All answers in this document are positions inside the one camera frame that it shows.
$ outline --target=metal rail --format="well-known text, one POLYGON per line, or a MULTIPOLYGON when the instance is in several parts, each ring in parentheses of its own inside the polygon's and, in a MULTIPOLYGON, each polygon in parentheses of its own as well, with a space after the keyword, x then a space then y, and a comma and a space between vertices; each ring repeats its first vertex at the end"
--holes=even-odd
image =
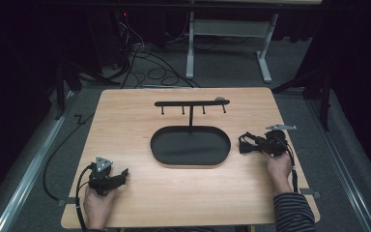
POLYGON ((63 122, 65 121, 67 112, 71 108, 72 100, 75 99, 75 95, 72 93, 72 91, 69 92, 67 99, 69 99, 69 103, 67 105, 65 114, 59 120, 56 120, 51 126, 52 129, 46 141, 43 143, 39 151, 35 154, 35 157, 32 159, 28 169, 23 175, 22 180, 17 186, 17 189, 15 190, 14 195, 11 198, 11 201, 9 202, 4 213, 0 217, 0 232, 11 231, 17 219, 17 216, 19 215, 30 191, 32 190, 33 185, 38 179, 39 173, 41 172, 45 162, 48 159, 47 152, 49 151, 50 146, 53 144, 57 133, 59 132, 60 128, 63 125, 63 122))
POLYGON ((313 118, 315 119, 321 135, 324 137, 324 140, 328 145, 331 157, 333 159, 335 171, 342 183, 346 194, 349 197, 352 206, 354 207, 355 213, 357 214, 357 218, 359 219, 363 230, 371 231, 371 214, 367 209, 363 197, 357 189, 357 186, 355 185, 355 182, 352 179, 352 176, 349 173, 345 162, 340 157, 339 151, 337 150, 336 145, 332 137, 330 136, 330 133, 324 129, 323 125, 319 121, 319 110, 317 105, 314 101, 305 101, 305 103, 308 106, 308 109, 311 112, 313 118))

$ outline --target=black oval tray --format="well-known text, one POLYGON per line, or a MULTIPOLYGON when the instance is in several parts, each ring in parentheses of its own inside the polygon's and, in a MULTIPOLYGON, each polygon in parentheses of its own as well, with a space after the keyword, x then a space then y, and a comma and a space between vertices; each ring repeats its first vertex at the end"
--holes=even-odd
POLYGON ((228 157, 231 142, 215 127, 171 126, 155 132, 151 148, 156 160, 164 164, 216 165, 228 157))

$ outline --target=white metal stand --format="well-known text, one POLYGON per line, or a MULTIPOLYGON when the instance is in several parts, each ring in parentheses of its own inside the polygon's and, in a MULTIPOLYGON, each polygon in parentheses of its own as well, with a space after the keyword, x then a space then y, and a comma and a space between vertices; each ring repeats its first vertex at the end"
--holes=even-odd
POLYGON ((255 37, 264 38, 264 46, 256 52, 261 73, 266 83, 271 83, 265 55, 276 25, 278 14, 273 14, 271 21, 229 21, 215 19, 195 19, 194 12, 189 16, 188 54, 186 58, 186 78, 194 77, 194 35, 255 37))

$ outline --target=dark background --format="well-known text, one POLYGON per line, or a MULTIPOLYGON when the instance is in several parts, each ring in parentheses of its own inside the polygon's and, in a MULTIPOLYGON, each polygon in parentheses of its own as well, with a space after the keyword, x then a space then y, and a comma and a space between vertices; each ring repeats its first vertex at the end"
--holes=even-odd
MULTIPOLYGON (((274 39, 290 37, 294 43, 314 38, 298 76, 334 61, 331 86, 371 159, 371 1, 324 1, 324 6, 355 10, 333 11, 324 17, 314 12, 281 14, 274 39)), ((184 25, 184 17, 173 13, 129 16, 145 41, 160 46, 164 46, 165 31, 174 36, 184 25)), ((55 86, 59 54, 94 72, 118 59, 113 57, 116 52, 107 53, 118 52, 110 39, 114 35, 109 23, 98 14, 53 14, 33 1, 0 1, 0 183, 51 106, 48 94, 55 86), (50 14, 59 17, 53 20, 50 14), (93 25, 104 37, 94 34, 93 25)))

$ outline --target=silver metal piece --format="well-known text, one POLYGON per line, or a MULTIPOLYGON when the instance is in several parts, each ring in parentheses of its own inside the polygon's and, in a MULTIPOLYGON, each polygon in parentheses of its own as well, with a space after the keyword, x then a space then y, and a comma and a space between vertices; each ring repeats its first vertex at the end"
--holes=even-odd
POLYGON ((300 194, 302 195, 313 195, 315 191, 312 188, 300 188, 300 194))
POLYGON ((286 125, 274 125, 274 126, 268 126, 266 127, 266 129, 268 130, 296 130, 297 127, 296 126, 286 126, 286 125))
POLYGON ((102 170, 106 169, 107 167, 111 166, 113 164, 113 161, 109 159, 104 159, 101 157, 96 157, 96 169, 98 172, 101 172, 102 170))

